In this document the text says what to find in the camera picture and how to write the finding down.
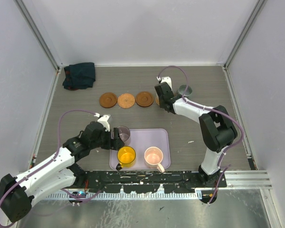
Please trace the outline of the lavender plastic tray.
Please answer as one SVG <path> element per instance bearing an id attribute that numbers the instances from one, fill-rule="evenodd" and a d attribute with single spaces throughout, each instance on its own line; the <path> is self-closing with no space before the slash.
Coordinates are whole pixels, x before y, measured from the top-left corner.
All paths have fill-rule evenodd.
<path id="1" fill-rule="evenodd" d="M 147 170 L 144 161 L 144 152 L 149 147 L 157 147 L 163 152 L 162 165 L 166 169 L 170 167 L 170 147 L 168 133 L 164 129 L 130 129 L 131 142 L 130 147 L 136 152 L 136 163 L 128 170 Z"/>

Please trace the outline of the dark blue folded cloth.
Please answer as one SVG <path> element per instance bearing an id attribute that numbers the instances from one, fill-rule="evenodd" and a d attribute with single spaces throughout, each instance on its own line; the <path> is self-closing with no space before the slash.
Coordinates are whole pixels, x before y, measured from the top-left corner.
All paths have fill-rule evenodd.
<path id="1" fill-rule="evenodd" d="M 63 87 L 66 90 L 92 88 L 96 81 L 95 64 L 93 62 L 79 63 L 64 67 L 65 80 Z"/>

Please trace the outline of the wooden coaster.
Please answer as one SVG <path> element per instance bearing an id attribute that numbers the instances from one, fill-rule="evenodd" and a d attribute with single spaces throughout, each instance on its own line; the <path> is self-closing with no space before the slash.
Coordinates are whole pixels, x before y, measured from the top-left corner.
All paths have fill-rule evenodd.
<path id="1" fill-rule="evenodd" d="M 117 103 L 117 96 L 114 93 L 108 92 L 104 93 L 99 98 L 99 104 L 103 108 L 112 108 Z"/>
<path id="2" fill-rule="evenodd" d="M 154 97 L 151 93 L 142 91 L 136 95 L 135 101 L 140 107 L 149 107 L 153 104 Z"/>

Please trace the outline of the aluminium frame rail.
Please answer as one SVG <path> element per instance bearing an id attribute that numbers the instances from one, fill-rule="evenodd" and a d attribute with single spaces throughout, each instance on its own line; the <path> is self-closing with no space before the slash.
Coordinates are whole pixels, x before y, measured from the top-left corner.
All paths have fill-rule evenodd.
<path id="1" fill-rule="evenodd" d="M 223 175 L 219 174 L 216 187 L 236 188 L 236 189 L 257 189 L 270 188 L 271 183 L 266 171 L 226 171 Z M 212 190 L 214 188 L 196 188 Z"/>

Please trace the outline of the yellow mug black handle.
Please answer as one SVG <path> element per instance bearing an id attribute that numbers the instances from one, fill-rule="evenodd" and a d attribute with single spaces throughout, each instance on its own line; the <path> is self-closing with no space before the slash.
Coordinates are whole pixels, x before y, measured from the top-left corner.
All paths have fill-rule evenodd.
<path id="1" fill-rule="evenodd" d="M 122 168 L 130 168 L 136 163 L 136 152 L 132 147 L 124 146 L 117 152 L 117 159 L 117 171 L 120 171 Z"/>

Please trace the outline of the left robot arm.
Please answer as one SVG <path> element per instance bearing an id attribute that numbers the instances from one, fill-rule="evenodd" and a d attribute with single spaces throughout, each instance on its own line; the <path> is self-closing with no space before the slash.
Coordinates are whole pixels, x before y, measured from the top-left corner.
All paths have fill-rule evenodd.
<path id="1" fill-rule="evenodd" d="M 107 130 L 91 122 L 78 136 L 68 139 L 50 157 L 15 177 L 7 174 L 0 180 L 0 211 L 11 223 L 24 218 L 46 196 L 64 188 L 81 188 L 86 172 L 77 162 L 93 149 L 118 150 L 124 146 L 117 128 Z"/>

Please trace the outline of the woven rattan coaster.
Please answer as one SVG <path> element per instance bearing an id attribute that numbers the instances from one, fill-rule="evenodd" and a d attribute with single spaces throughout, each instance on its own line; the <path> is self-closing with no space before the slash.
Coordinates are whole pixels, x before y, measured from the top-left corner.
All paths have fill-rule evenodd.
<path id="1" fill-rule="evenodd" d="M 159 98 L 156 96 L 156 98 L 155 98 L 155 102 L 156 102 L 156 104 L 159 106 L 160 105 L 160 102 L 159 102 Z"/>
<path id="2" fill-rule="evenodd" d="M 117 103 L 121 108 L 127 109 L 135 104 L 135 97 L 129 93 L 122 94 L 118 97 Z"/>

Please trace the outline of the pink mug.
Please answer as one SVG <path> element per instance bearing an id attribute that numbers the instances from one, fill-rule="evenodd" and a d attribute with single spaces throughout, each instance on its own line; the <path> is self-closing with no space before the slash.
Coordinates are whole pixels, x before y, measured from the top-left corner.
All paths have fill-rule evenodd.
<path id="1" fill-rule="evenodd" d="M 159 172 L 164 173 L 165 169 L 162 165 L 163 152 L 157 147 L 149 147 L 144 152 L 144 161 L 150 169 L 157 169 Z"/>

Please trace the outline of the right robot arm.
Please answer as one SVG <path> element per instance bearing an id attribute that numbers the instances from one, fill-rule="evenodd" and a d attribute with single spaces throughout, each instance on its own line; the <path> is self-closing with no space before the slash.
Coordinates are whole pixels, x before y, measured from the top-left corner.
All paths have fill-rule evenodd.
<path id="1" fill-rule="evenodd" d="M 226 108 L 222 105 L 202 106 L 181 95 L 175 95 L 166 82 L 161 82 L 154 88 L 159 97 L 160 108 L 172 114 L 185 116 L 200 125 L 206 154 L 198 169 L 199 182 L 204 187 L 210 187 L 220 171 L 222 150 L 230 146 L 238 136 Z"/>

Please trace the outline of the purple mug black handle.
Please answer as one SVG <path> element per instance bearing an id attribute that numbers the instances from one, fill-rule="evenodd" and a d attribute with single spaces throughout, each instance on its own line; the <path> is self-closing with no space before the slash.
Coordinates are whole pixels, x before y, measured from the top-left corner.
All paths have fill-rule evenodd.
<path id="1" fill-rule="evenodd" d="M 124 142 L 124 145 L 128 146 L 131 142 L 131 132 L 129 128 L 125 126 L 118 126 L 117 129 L 121 140 Z"/>

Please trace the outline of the grey-green mug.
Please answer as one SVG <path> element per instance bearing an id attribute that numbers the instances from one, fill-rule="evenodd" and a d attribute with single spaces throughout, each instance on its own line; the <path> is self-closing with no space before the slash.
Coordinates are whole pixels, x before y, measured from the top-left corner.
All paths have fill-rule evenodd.
<path id="1" fill-rule="evenodd" d="M 187 85 L 181 85 L 178 89 L 178 94 L 189 98 L 192 96 L 192 88 L 190 86 L 187 86 Z"/>

